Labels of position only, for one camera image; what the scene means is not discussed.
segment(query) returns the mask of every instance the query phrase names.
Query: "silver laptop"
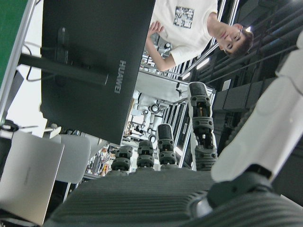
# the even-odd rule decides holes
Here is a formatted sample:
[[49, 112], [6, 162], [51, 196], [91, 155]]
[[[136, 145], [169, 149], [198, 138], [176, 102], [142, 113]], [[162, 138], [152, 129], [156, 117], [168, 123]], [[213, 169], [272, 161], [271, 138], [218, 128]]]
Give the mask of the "silver laptop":
[[0, 208], [42, 225], [64, 145], [17, 131], [0, 181]]

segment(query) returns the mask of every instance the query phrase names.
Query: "ceiling light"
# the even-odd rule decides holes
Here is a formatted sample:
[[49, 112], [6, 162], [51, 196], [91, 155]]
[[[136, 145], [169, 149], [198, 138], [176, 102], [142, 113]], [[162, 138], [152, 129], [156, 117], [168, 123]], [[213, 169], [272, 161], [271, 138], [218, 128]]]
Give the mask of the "ceiling light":
[[182, 79], [186, 79], [187, 77], [189, 77], [190, 72], [188, 72], [184, 77], [182, 77]]
[[182, 156], [182, 154], [183, 154], [182, 150], [180, 150], [180, 148], [178, 148], [178, 147], [175, 148], [175, 152], [180, 156]]
[[251, 30], [251, 26], [249, 26], [248, 28], [245, 29], [245, 31], [250, 32]]
[[209, 62], [209, 60], [210, 60], [209, 58], [205, 59], [203, 62], [198, 64], [196, 69], [198, 70], [198, 69], [202, 68], [203, 66], [205, 66]]

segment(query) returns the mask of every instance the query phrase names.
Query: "black hair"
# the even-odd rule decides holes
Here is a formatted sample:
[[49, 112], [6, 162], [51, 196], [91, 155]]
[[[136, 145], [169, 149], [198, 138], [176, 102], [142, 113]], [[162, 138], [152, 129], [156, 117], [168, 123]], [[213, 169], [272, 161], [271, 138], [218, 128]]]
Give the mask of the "black hair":
[[247, 54], [247, 52], [250, 50], [253, 44], [254, 34], [252, 32], [246, 31], [245, 28], [242, 29], [242, 34], [245, 37], [245, 40], [242, 45], [240, 45], [238, 49], [235, 50], [233, 53], [230, 53], [226, 50], [225, 53], [227, 56], [231, 58], [238, 58]]

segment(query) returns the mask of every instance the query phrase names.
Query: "eyeglasses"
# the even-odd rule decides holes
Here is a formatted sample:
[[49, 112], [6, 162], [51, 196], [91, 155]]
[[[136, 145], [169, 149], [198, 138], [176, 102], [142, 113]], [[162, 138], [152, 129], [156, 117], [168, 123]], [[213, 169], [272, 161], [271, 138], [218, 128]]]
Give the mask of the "eyeglasses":
[[232, 44], [233, 44], [234, 42], [239, 41], [239, 40], [241, 39], [242, 29], [243, 29], [243, 28], [241, 28], [239, 34], [237, 34], [237, 35], [235, 36], [235, 38], [232, 39], [232, 41], [227, 45], [227, 49], [228, 49], [228, 50], [230, 50], [230, 49], [232, 48]]

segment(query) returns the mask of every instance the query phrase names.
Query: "white laptop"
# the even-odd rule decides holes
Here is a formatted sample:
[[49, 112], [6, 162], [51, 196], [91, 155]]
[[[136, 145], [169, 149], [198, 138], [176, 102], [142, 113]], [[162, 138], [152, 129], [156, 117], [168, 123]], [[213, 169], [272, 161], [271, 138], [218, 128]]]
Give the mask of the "white laptop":
[[0, 208], [42, 225], [64, 145], [17, 131], [0, 181]]

